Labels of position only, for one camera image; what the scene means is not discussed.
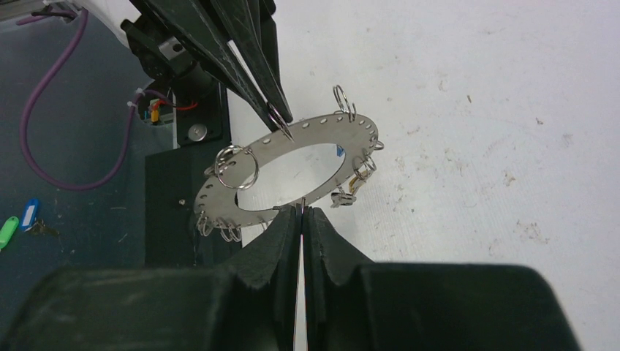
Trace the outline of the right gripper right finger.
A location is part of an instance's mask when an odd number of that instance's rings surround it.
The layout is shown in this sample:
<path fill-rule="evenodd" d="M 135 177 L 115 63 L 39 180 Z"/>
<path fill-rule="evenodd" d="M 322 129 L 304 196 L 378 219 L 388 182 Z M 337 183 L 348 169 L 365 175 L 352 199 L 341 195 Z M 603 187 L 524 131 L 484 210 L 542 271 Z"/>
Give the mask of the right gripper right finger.
<path fill-rule="evenodd" d="M 302 220 L 310 350 L 578 350 L 550 285 L 520 265 L 376 263 L 318 208 Z"/>

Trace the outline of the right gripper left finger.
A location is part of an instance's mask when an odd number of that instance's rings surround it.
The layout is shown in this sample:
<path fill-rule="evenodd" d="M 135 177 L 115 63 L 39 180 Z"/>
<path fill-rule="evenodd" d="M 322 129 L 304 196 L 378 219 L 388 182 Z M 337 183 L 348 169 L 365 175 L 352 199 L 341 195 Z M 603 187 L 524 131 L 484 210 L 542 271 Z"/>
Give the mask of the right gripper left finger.
<path fill-rule="evenodd" d="M 291 350 L 301 214 L 212 268 L 59 269 L 30 293 L 3 350 Z"/>

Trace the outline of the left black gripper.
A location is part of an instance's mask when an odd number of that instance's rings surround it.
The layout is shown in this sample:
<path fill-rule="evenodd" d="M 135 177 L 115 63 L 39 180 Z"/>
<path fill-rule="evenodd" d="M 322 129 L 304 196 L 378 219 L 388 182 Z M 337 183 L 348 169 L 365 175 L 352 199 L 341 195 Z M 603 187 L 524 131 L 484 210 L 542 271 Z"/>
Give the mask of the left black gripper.
<path fill-rule="evenodd" d="M 217 83 L 278 129 L 276 110 L 292 121 L 279 83 L 274 1 L 133 1 L 136 20 L 123 20 L 129 49 L 150 78 L 177 99 L 200 101 Z"/>

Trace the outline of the perforated metal keyring disc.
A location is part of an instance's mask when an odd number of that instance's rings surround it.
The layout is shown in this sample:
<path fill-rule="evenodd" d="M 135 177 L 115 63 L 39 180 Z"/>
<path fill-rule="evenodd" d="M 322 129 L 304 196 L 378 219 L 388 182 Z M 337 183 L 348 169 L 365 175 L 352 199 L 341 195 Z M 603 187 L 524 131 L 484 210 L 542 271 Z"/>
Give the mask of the perforated metal keyring disc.
<path fill-rule="evenodd" d="M 201 235 L 217 229 L 226 242 L 239 242 L 242 228 L 267 227 L 284 205 L 330 197 L 338 208 L 357 200 L 349 182 L 355 176 L 368 182 L 377 171 L 372 154 L 385 146 L 377 125 L 357 111 L 340 85 L 333 95 L 335 112 L 280 123 L 277 132 L 216 154 L 194 202 Z"/>

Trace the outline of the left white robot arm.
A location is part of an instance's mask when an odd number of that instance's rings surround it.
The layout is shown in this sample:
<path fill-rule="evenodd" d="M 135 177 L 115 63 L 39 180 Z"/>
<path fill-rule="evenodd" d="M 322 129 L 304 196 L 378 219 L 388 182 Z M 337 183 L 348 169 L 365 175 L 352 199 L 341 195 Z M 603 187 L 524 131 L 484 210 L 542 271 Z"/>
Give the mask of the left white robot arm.
<path fill-rule="evenodd" d="M 198 102 L 216 85 L 272 131 L 292 121 L 279 77 L 273 1 L 78 1 L 137 56 L 150 78 Z"/>

